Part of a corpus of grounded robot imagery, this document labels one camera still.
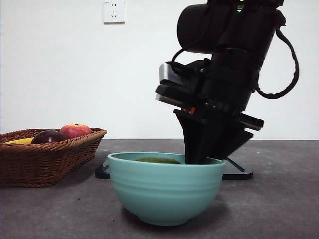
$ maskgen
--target electrical outlet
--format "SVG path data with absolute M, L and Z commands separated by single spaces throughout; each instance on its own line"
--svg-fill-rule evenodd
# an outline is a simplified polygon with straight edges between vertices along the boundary
M 104 23 L 125 23 L 125 1 L 104 0 L 103 2 Z

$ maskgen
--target red apple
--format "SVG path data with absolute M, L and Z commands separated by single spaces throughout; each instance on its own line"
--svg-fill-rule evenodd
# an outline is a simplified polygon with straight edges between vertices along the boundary
M 67 124 L 60 129 L 60 132 L 68 138 L 77 138 L 92 133 L 90 128 L 84 124 Z
M 55 130 L 46 130 L 38 133 L 31 141 L 31 144 L 55 143 L 65 140 L 68 140 L 68 137 L 65 134 Z

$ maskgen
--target cable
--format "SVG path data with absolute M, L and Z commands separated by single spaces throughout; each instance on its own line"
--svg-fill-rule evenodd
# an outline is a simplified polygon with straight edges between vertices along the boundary
M 299 63 L 298 63 L 298 60 L 297 60 L 297 56 L 295 54 L 295 50 L 292 46 L 292 44 L 290 43 L 290 41 L 288 41 L 288 39 L 283 35 L 283 33 L 280 31 L 279 27 L 276 28 L 276 35 L 277 37 L 282 40 L 284 43 L 286 43 L 289 48 L 290 48 L 290 51 L 291 51 L 291 54 L 292 54 L 292 57 L 293 57 L 293 60 L 295 61 L 295 72 L 294 72 L 294 77 L 292 79 L 292 81 L 290 82 L 290 84 L 283 90 L 283 91 L 280 91 L 280 92 L 277 92 L 275 94 L 272 94 L 272 93 L 265 93 L 263 92 L 262 90 L 260 90 L 259 88 L 259 84 L 258 84 L 258 80 L 256 81 L 256 85 L 255 85 L 255 88 L 256 88 L 256 91 L 263 97 L 267 98 L 267 99 L 278 99 L 282 96 L 284 96 L 285 94 L 287 94 L 289 91 L 291 91 L 293 89 L 293 87 L 296 85 L 298 79 L 299 79 Z

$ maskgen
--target table surface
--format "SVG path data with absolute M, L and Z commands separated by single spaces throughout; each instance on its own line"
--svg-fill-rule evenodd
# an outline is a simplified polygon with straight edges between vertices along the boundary
M 111 152 L 183 153 L 182 140 L 103 140 L 90 162 L 50 188 L 0 188 L 2 239 L 318 239 L 319 141 L 251 140 L 233 153 L 253 179 L 223 180 L 209 208 L 159 227 L 123 208 L 95 169 Z

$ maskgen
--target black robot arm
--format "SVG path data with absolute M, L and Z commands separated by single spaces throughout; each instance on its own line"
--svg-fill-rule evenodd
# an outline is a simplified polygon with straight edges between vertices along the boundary
M 289 41 L 280 32 L 285 18 L 277 7 L 283 0 L 209 0 L 181 14 L 177 36 L 182 49 L 160 67 L 157 99 L 176 106 L 183 128 L 187 164 L 207 157 L 225 159 L 259 131 L 261 119 L 243 114 L 252 92 L 276 99 L 296 84 L 299 66 Z M 263 93 L 259 72 L 275 34 L 291 48 L 296 71 L 282 92 Z M 212 54 L 211 59 L 177 63 L 183 52 Z

